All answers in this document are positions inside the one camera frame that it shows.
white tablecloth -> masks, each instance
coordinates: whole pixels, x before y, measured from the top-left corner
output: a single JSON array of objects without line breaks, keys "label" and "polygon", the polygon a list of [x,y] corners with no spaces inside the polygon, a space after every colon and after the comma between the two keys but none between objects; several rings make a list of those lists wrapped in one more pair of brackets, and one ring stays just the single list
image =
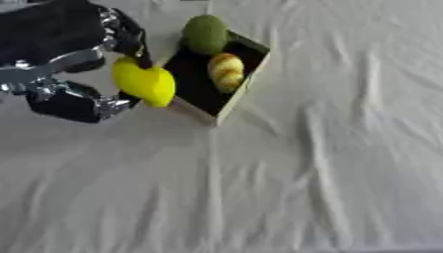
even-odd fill
[{"label": "white tablecloth", "polygon": [[[153,57],[204,13],[272,57],[226,122],[0,106],[0,251],[443,251],[443,1],[102,0]],[[72,77],[115,92],[109,68]]]}]

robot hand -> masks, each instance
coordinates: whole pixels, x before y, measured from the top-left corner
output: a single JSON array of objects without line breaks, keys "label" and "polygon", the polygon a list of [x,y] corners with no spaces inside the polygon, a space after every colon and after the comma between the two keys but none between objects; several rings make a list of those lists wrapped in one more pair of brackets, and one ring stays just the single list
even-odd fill
[{"label": "robot hand", "polygon": [[137,70],[151,70],[151,77],[162,75],[151,80],[163,80],[160,85],[168,86],[166,100],[172,99],[172,76],[152,71],[156,68],[152,68],[145,31],[123,12],[88,0],[33,2],[38,3],[0,14],[0,33],[8,35],[0,38],[0,93],[26,96],[38,114],[83,123],[108,119],[134,107],[141,96],[121,84],[118,95],[104,97],[92,87],[53,77],[100,68],[107,50],[124,54]]}]

open box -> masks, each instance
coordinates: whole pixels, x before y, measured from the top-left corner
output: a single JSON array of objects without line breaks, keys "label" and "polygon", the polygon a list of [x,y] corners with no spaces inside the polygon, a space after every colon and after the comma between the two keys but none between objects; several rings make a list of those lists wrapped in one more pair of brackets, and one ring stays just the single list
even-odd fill
[{"label": "open box", "polygon": [[251,87],[253,76],[265,65],[270,53],[269,47],[237,33],[229,32],[229,37],[223,52],[237,55],[244,63],[244,80],[233,94],[221,93],[211,80],[208,73],[211,57],[196,54],[184,45],[179,44],[170,56],[157,63],[175,78],[177,93],[174,102],[216,126]]}]

